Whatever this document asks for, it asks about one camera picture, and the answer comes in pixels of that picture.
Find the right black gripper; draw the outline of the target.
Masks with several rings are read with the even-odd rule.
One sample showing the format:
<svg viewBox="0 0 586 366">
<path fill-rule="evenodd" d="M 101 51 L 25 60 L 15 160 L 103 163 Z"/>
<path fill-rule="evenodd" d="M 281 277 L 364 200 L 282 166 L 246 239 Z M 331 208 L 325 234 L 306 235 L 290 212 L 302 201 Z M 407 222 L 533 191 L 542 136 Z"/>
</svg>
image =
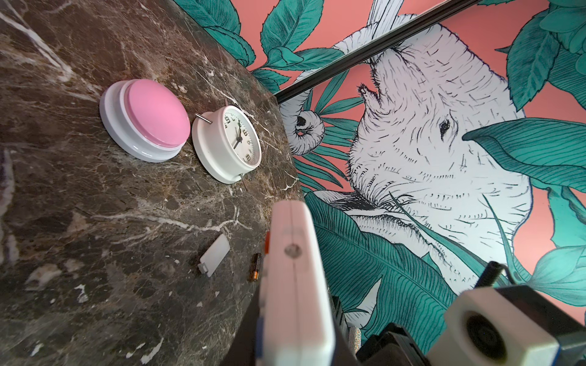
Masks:
<svg viewBox="0 0 586 366">
<path fill-rule="evenodd" d="M 395 323 L 369 337 L 356 358 L 361 365 L 430 366 L 407 329 Z"/>
</svg>

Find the small black copper battery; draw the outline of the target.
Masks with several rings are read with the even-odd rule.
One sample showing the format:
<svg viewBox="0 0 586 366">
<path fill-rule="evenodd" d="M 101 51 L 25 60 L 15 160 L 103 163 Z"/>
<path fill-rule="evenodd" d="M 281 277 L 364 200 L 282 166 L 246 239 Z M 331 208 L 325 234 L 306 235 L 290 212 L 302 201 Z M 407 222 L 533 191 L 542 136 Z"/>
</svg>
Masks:
<svg viewBox="0 0 586 366">
<path fill-rule="evenodd" d="M 262 264 L 262 254 L 255 253 L 253 255 L 252 260 L 251 260 L 250 277 L 249 277 L 250 282 L 256 282 L 259 279 L 261 264 Z"/>
</svg>

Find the grey remote battery cover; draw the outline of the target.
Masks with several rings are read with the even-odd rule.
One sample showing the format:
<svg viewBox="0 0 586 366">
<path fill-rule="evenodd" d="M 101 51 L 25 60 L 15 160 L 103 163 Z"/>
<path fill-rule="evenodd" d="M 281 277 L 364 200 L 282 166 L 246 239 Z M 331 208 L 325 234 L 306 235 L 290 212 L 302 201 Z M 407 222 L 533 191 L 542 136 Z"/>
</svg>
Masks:
<svg viewBox="0 0 586 366">
<path fill-rule="evenodd" d="M 198 269 L 201 274 L 210 278 L 229 251 L 229 241 L 224 234 L 221 234 L 199 259 Z"/>
</svg>

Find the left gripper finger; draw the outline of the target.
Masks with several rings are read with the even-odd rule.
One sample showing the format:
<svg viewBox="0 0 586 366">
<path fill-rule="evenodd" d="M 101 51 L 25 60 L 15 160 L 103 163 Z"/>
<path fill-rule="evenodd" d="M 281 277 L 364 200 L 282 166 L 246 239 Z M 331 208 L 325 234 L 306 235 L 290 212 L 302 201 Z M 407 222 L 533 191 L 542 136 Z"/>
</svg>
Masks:
<svg viewBox="0 0 586 366">
<path fill-rule="evenodd" d="M 256 365 L 256 326 L 259 319 L 259 287 L 244 313 L 244 318 L 236 331 L 221 366 L 254 366 Z"/>
</svg>

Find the white remote control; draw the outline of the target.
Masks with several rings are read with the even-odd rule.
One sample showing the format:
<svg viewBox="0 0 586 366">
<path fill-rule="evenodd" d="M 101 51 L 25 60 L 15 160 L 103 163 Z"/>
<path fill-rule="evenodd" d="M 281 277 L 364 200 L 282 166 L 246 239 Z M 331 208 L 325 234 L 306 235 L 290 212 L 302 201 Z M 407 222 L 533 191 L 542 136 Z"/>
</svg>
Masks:
<svg viewBox="0 0 586 366">
<path fill-rule="evenodd" d="M 329 365 L 336 332 L 310 210 L 273 205 L 259 290 L 257 365 Z"/>
</svg>

